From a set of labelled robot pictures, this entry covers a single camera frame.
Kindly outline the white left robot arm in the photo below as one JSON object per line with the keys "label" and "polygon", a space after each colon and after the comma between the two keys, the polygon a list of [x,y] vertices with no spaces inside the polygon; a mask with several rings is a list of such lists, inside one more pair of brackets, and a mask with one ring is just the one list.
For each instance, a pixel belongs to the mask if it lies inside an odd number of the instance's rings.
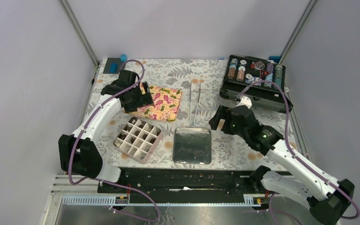
{"label": "white left robot arm", "polygon": [[112,117],[119,112],[131,113],[152,105],[147,82],[137,73],[122,69],[111,84],[106,85],[94,109],[84,122],[70,135],[58,140],[60,166],[68,174],[105,180],[116,193],[125,190],[127,181],[121,169],[103,161],[97,143]]}

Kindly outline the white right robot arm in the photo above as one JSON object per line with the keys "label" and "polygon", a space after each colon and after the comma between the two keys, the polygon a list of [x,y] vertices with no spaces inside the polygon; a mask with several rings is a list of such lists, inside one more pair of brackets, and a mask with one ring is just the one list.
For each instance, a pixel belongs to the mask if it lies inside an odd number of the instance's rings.
{"label": "white right robot arm", "polygon": [[335,225],[349,206],[355,206],[352,182],[338,180],[305,159],[276,129],[260,124],[248,106],[221,105],[209,121],[211,129],[216,130],[221,120],[225,134],[238,135],[251,149],[279,163],[295,177],[292,180],[260,166],[251,175],[254,192],[268,190],[290,198],[323,225]]}

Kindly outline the pink divided chocolate box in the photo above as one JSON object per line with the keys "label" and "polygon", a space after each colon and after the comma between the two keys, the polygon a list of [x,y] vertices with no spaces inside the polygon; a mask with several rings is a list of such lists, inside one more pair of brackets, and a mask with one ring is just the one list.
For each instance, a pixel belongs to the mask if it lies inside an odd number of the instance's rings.
{"label": "pink divided chocolate box", "polygon": [[146,164],[162,139],[160,128],[133,116],[114,138],[113,145],[129,158]]}

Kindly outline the floral rectangular tray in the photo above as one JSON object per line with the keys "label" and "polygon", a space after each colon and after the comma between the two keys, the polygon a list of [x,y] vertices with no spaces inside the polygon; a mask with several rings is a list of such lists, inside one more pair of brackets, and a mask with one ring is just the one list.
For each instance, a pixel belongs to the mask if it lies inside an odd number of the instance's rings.
{"label": "floral rectangular tray", "polygon": [[136,117],[174,122],[180,108],[183,92],[178,89],[150,86],[153,105],[139,108],[129,114]]}

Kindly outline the blue lego brick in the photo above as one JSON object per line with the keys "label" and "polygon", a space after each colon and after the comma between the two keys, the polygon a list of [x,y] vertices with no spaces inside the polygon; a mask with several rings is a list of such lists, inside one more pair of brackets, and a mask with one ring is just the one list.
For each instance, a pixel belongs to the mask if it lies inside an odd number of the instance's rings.
{"label": "blue lego brick", "polygon": [[115,62],[111,63],[108,72],[111,74],[115,74],[117,72],[117,67],[118,67],[117,63]]}
{"label": "blue lego brick", "polygon": [[122,63],[126,62],[127,60],[128,60],[128,58],[127,58],[127,55],[126,55],[126,54],[122,54],[122,55],[120,56],[120,61],[121,61]]}

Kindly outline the grey lego baseplate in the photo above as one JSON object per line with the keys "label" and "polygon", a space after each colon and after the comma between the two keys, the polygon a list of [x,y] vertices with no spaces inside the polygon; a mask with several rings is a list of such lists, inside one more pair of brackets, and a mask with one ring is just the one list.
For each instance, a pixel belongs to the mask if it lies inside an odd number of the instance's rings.
{"label": "grey lego baseplate", "polygon": [[104,66],[103,74],[118,74],[124,62],[121,58],[108,58]]}

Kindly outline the black poker chip case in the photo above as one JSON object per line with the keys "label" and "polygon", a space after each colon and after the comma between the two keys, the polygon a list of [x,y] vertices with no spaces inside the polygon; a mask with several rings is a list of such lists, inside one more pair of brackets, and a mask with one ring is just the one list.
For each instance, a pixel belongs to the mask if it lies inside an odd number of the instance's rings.
{"label": "black poker chip case", "polygon": [[293,104],[288,97],[282,98],[279,86],[285,91],[286,67],[269,60],[251,56],[230,55],[225,76],[220,89],[220,97],[237,100],[238,95],[250,84],[244,94],[251,98],[252,104],[279,113],[286,113],[285,102],[289,111]]}

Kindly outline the silver metal tin lid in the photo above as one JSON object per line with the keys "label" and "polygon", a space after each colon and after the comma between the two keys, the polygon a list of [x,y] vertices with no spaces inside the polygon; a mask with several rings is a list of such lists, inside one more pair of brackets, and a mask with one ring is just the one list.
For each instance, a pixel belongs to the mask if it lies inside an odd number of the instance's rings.
{"label": "silver metal tin lid", "polygon": [[210,164],[212,161],[211,131],[206,128],[176,128],[172,159],[180,164]]}

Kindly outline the blue block behind case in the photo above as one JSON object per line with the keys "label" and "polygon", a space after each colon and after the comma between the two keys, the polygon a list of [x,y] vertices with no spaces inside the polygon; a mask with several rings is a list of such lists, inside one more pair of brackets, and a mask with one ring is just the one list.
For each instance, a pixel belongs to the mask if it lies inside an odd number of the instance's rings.
{"label": "blue block behind case", "polygon": [[270,56],[268,60],[271,60],[275,63],[279,63],[281,61],[281,56]]}

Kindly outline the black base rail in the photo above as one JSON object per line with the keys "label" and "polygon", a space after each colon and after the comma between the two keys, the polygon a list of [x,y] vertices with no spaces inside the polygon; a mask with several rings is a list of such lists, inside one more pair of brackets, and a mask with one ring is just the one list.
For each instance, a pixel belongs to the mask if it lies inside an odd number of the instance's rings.
{"label": "black base rail", "polygon": [[265,197],[267,191],[252,171],[186,170],[156,168],[122,168],[119,184],[131,190],[105,184],[99,185],[99,194],[124,194],[130,203],[149,203],[138,190],[156,203],[193,204],[245,203],[244,196]]}

